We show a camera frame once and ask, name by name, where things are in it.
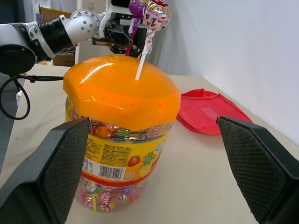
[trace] red cloth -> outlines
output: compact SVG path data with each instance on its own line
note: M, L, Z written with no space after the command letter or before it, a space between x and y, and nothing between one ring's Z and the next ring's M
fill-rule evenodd
M216 124L218 116L252 122L232 101L221 94L198 89L181 95L181 107L177 119L191 131L220 135Z

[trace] orange lid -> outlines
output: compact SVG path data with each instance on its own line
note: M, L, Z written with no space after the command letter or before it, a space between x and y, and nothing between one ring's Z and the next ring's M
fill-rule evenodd
M133 131L175 120L180 93L160 69L145 63L135 80L139 60L100 56L78 63L64 76L64 90L79 114Z

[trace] lollipop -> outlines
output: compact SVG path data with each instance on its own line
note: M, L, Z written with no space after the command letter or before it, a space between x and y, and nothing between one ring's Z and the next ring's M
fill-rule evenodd
M129 34L131 41L134 38L134 35L137 31L138 22L143 17L143 10L145 7L145 4L148 0L131 0L129 4L129 10L133 14L133 17L131 19L131 25L129 28ZM127 48L126 56L129 56L130 50L131 50L132 42Z
M139 80L145 57L152 50L152 39L155 32L168 25L171 14L171 9L165 0L150 0L146 4L143 16L143 23L147 27L146 39L135 80Z

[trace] table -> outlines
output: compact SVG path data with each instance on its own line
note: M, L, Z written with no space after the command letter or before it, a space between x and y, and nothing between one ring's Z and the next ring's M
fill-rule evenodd
M62 76L68 69L35 65L28 74ZM222 93L201 77L170 77L181 92L205 88ZM62 81L35 84L26 81L24 87L30 97L31 112L25 120L14 122L0 187L37 149L48 131L64 122L66 94ZM298 146L240 108L255 123L268 128L299 159ZM23 115L25 110L26 102L21 99L17 116ZM176 121L157 168L137 203L123 211L102 214L87 210L74 201L66 223L256 224L256 221L231 173L221 137L192 133Z

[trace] white wall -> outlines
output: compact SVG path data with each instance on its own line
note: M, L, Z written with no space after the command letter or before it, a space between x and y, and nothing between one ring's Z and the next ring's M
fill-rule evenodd
M299 1L168 2L174 16L149 60L203 76L299 144Z

